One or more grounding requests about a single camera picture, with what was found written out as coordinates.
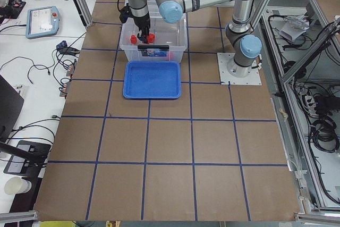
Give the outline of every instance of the red object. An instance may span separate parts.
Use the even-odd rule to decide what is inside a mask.
[[[147,38],[148,38],[149,44],[152,44],[155,41],[155,35],[152,33],[150,33]]]
[[[135,45],[137,43],[137,37],[135,35],[132,35],[130,38],[130,42]]]

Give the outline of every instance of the blue tray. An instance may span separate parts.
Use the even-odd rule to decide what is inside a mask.
[[[181,93],[181,71],[177,62],[131,61],[126,65],[125,98],[174,99]]]

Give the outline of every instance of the yellow object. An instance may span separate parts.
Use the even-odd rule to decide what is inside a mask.
[[[41,222],[40,227],[75,227],[72,221]]]

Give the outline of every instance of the clear plastic bin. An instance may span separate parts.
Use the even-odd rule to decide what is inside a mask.
[[[183,52],[188,47],[186,19],[174,24],[166,23],[162,18],[151,18],[150,33],[155,35],[155,42],[143,44],[131,43],[132,35],[137,36],[139,30],[132,18],[123,24],[120,48],[125,51],[129,61],[176,61],[181,62]]]

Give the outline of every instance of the blue joint cap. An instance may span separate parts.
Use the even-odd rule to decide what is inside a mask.
[[[175,1],[165,1],[161,3],[159,12],[167,23],[176,23],[183,15],[181,5]]]
[[[262,49],[261,40],[254,35],[246,35],[241,39],[240,49],[245,57],[256,58]]]

